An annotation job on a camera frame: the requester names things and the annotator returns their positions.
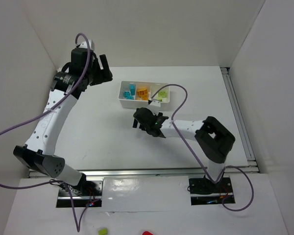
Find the green lego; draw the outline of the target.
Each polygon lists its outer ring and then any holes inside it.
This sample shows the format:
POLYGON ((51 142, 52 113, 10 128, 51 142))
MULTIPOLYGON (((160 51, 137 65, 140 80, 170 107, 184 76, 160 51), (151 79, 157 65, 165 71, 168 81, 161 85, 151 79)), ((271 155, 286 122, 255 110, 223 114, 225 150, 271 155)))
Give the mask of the green lego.
POLYGON ((157 101, 159 101, 159 102, 164 102, 164 101, 165 101, 165 99, 162 98, 162 97, 157 97, 155 100, 157 100, 157 101))
POLYGON ((159 98, 167 98, 168 93, 166 91, 159 91, 157 95, 159 98))

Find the white divided container tray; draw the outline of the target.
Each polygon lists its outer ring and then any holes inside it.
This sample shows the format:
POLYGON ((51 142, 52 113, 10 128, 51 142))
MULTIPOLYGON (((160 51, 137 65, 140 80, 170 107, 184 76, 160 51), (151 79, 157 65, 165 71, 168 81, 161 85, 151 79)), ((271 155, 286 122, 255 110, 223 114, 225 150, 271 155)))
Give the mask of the white divided container tray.
POLYGON ((148 100, 154 99, 160 102, 160 110, 165 111, 170 102, 170 88, 162 88, 165 85, 166 83, 122 81, 118 96, 120 104, 125 109, 136 109, 146 107, 148 100))

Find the blue lego brick wide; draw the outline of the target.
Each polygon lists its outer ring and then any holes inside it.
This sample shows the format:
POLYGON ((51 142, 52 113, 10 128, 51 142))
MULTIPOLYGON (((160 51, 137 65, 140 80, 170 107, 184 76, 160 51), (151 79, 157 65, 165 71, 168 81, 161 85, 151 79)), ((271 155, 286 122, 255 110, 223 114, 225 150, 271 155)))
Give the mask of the blue lego brick wide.
POLYGON ((134 100, 134 96, 129 91, 123 92, 124 99, 134 100))

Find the tall blue lego brick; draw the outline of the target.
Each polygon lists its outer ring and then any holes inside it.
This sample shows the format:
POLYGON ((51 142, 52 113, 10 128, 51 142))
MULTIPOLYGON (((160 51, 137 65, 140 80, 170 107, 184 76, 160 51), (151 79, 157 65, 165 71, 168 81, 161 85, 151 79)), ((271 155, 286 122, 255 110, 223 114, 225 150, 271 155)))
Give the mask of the tall blue lego brick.
POLYGON ((136 85, 135 84, 130 84, 129 89, 130 89, 131 95, 134 96, 135 92, 136 92, 136 85))

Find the orange round lego piece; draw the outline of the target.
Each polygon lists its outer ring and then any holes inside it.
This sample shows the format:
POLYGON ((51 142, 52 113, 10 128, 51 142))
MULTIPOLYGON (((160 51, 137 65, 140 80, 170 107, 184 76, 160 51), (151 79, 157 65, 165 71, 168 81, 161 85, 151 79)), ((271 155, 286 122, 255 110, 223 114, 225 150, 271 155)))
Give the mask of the orange round lego piece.
POLYGON ((146 89, 146 88, 138 89, 136 91, 136 94, 137 95, 148 95, 148 89, 146 89))

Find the orange lego slanted brick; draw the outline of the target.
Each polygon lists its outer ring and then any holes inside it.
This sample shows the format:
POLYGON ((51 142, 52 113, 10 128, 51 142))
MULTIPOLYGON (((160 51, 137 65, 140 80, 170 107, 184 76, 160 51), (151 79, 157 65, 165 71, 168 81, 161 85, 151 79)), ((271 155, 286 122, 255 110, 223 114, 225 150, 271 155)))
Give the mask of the orange lego slanted brick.
POLYGON ((149 100, 149 97, 148 97, 148 95, 137 95, 136 96, 136 100, 144 100, 144 101, 147 101, 147 100, 149 100))

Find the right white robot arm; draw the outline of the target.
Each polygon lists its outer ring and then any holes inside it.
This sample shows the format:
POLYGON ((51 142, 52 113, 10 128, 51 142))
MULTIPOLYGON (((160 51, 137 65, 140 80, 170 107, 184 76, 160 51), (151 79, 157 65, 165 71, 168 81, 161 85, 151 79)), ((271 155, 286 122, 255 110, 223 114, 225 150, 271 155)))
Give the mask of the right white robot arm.
POLYGON ((214 184, 221 180, 235 137, 215 117, 199 121, 172 120, 160 112, 160 102, 155 100, 149 101, 147 107, 137 108, 133 117, 133 127, 153 137, 196 141, 208 158, 205 177, 214 184))

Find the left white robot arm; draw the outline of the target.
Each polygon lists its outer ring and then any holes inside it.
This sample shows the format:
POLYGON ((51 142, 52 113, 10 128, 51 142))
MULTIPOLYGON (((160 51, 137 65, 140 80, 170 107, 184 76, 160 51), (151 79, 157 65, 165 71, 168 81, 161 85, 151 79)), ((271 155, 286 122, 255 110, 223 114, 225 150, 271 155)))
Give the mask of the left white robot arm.
POLYGON ((14 148, 14 156, 28 168, 64 181, 77 195, 97 192, 95 183, 55 156, 56 143, 71 109, 88 86, 112 81, 106 56, 96 56, 92 40, 84 41, 71 51, 71 61, 57 72, 45 106, 48 114, 40 118, 24 146, 14 148))

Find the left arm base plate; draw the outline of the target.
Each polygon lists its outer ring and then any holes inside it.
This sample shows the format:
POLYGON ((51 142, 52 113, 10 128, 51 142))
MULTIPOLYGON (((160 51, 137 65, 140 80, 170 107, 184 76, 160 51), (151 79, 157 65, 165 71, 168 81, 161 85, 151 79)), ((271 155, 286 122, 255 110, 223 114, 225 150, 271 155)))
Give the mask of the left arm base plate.
POLYGON ((102 205, 102 190, 103 180, 88 181, 86 187, 81 190, 73 187, 69 184, 57 183, 55 180, 51 180, 51 185, 58 187, 57 194, 57 208, 71 208, 71 199, 73 199, 73 205, 76 208, 84 208, 87 204, 90 204, 91 208, 99 208, 102 205))

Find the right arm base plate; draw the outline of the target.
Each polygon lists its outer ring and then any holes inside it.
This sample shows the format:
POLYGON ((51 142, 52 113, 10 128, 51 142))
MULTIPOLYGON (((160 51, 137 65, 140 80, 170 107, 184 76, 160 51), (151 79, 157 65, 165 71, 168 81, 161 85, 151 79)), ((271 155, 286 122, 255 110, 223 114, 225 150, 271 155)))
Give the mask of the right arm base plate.
POLYGON ((187 191, 191 195, 191 205, 235 204, 232 183, 229 177, 223 177, 217 184, 206 178, 190 178, 187 191))

